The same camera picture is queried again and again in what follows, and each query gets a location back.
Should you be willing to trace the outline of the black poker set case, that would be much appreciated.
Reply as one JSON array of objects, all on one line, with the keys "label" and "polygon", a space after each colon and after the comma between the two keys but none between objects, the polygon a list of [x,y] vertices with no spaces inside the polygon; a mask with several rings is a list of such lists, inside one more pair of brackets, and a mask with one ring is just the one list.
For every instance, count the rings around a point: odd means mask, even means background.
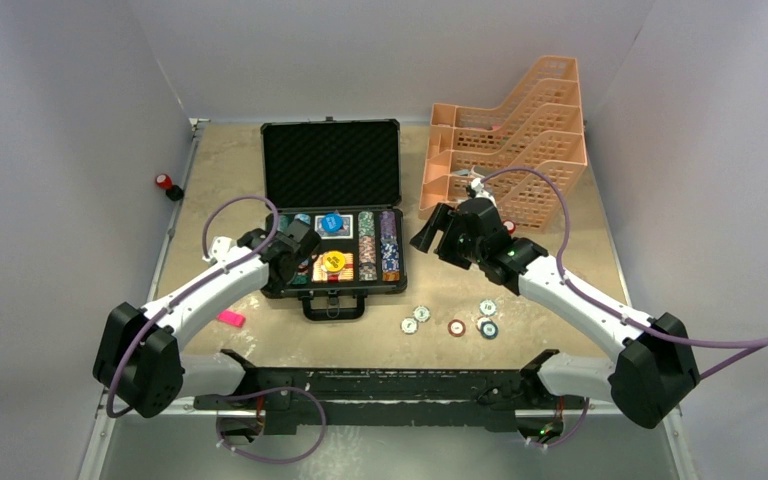
[{"label": "black poker set case", "polygon": [[[265,193],[277,207],[268,226],[336,212],[354,217],[354,237],[324,240],[271,299],[296,298],[310,321],[360,318],[373,295],[408,285],[401,202],[401,125],[395,119],[271,122],[260,128]],[[313,283],[313,261],[338,250],[354,255],[355,280]]]}]

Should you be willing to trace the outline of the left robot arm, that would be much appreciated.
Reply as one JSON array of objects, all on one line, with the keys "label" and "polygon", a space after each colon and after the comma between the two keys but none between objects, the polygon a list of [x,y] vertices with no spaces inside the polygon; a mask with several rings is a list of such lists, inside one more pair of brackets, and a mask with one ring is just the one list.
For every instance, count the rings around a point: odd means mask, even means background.
[{"label": "left robot arm", "polygon": [[240,239],[217,237],[208,248],[208,268],[172,293],[133,306],[116,306],[106,320],[93,377],[114,403],[144,418],[178,398],[220,396],[244,409],[257,399],[258,382],[231,353],[187,355],[195,336],[235,302],[257,291],[281,291],[321,243],[309,224],[294,220],[282,231],[254,229]]}]

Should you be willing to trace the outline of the red poker chip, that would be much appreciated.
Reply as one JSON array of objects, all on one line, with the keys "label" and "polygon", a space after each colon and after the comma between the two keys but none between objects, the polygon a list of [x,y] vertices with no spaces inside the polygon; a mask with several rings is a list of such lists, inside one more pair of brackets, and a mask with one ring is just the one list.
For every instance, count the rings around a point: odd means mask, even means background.
[{"label": "red poker chip", "polygon": [[459,319],[452,319],[447,325],[448,333],[456,338],[462,337],[466,333],[466,325]]}]

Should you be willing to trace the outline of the pink highlighter marker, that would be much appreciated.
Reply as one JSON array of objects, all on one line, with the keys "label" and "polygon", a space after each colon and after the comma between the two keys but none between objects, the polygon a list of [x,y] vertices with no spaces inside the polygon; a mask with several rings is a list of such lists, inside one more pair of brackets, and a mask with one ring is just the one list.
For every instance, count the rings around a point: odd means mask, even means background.
[{"label": "pink highlighter marker", "polygon": [[246,322],[246,317],[231,310],[224,310],[217,316],[217,320],[235,328],[242,328]]}]

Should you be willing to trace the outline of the teal poker chip right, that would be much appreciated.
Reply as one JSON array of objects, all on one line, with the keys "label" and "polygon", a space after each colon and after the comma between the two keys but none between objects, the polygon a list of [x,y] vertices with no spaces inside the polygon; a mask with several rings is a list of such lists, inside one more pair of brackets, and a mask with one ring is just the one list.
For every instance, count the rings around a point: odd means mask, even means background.
[{"label": "teal poker chip right", "polygon": [[498,336],[498,325],[489,318],[482,318],[477,322],[480,335],[487,340],[493,340]]}]

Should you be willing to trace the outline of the orange plastic file tray rack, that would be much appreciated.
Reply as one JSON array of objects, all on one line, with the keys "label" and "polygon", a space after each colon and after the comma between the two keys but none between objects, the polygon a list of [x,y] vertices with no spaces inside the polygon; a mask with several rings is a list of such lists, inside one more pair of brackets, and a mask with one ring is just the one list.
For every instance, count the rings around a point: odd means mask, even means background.
[{"label": "orange plastic file tray rack", "polygon": [[496,107],[434,104],[419,218],[465,200],[473,179],[513,167],[486,186],[503,219],[526,230],[548,227],[560,205],[540,177],[567,194],[589,164],[579,80],[575,58],[544,55]]}]

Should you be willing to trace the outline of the white poker chip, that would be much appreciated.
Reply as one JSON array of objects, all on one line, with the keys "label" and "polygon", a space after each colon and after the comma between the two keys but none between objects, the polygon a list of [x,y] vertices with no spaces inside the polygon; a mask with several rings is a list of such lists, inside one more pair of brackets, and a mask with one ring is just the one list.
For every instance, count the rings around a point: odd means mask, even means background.
[{"label": "white poker chip", "polygon": [[400,329],[406,335],[413,335],[419,329],[419,322],[412,317],[404,318],[400,323]]},{"label": "white poker chip", "polygon": [[479,304],[479,311],[484,317],[492,317],[497,314],[497,304],[490,299],[482,300]]},{"label": "white poker chip", "polygon": [[418,305],[413,310],[413,318],[420,323],[427,322],[431,317],[431,311],[428,307]]}]

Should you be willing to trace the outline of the red emergency button left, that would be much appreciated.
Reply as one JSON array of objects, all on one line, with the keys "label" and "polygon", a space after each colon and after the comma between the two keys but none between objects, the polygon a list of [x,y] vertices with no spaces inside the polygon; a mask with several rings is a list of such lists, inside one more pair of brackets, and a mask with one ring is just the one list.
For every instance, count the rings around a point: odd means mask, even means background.
[{"label": "red emergency button left", "polygon": [[164,195],[173,202],[181,201],[184,198],[184,190],[174,183],[167,174],[159,174],[155,177],[155,184],[160,188]]}]

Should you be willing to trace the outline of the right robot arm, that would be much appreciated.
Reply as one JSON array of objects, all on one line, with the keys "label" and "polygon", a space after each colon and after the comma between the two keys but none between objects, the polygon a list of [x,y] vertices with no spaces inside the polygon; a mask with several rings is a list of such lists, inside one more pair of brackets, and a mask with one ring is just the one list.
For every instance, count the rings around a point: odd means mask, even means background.
[{"label": "right robot arm", "polygon": [[410,244],[451,265],[477,266],[493,284],[533,301],[587,336],[604,359],[554,353],[524,376],[521,392],[536,407],[558,396],[612,402],[630,421],[652,429],[700,383],[684,323],[636,310],[557,264],[534,241],[509,233],[485,198],[438,204]]}]

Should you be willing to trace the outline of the blue playing card deck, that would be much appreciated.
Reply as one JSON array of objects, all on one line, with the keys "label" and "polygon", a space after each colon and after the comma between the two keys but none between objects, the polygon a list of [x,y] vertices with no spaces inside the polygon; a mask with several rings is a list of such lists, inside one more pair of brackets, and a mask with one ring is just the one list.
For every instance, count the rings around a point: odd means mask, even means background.
[{"label": "blue playing card deck", "polygon": [[324,240],[343,240],[354,237],[354,217],[336,212],[316,215],[314,228]]}]

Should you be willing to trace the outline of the black base frame rail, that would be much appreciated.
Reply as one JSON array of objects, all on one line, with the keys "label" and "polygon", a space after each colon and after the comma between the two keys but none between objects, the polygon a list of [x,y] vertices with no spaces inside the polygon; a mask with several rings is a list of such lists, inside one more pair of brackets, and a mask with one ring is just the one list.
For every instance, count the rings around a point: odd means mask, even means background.
[{"label": "black base frame rail", "polygon": [[522,369],[326,369],[250,367],[228,397],[200,396],[198,410],[258,410],[268,435],[302,425],[481,427],[536,435],[560,408],[580,397],[557,397]]}]

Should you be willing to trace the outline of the yellow round button chip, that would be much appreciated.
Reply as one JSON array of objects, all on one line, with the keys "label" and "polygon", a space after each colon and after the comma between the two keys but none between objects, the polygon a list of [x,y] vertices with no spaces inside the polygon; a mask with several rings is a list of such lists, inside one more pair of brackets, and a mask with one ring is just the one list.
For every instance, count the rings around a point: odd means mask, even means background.
[{"label": "yellow round button chip", "polygon": [[343,252],[331,250],[322,254],[322,268],[329,273],[339,273],[347,265],[347,259]]}]

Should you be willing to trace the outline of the blue round button chip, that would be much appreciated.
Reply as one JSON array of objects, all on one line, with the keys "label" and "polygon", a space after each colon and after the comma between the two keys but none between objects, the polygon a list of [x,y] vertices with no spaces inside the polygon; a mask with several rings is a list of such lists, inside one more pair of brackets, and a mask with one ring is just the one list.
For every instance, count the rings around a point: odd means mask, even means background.
[{"label": "blue round button chip", "polygon": [[336,212],[327,213],[321,217],[320,226],[326,234],[335,234],[343,229],[344,221]]}]

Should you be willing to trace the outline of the red gold card deck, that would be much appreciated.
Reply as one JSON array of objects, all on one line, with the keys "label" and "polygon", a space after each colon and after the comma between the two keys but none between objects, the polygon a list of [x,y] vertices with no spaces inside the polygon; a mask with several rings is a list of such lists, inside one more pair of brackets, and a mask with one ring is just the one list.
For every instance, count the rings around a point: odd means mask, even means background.
[{"label": "red gold card deck", "polygon": [[350,252],[332,250],[320,254],[313,261],[313,283],[348,283],[354,280],[354,255]]}]

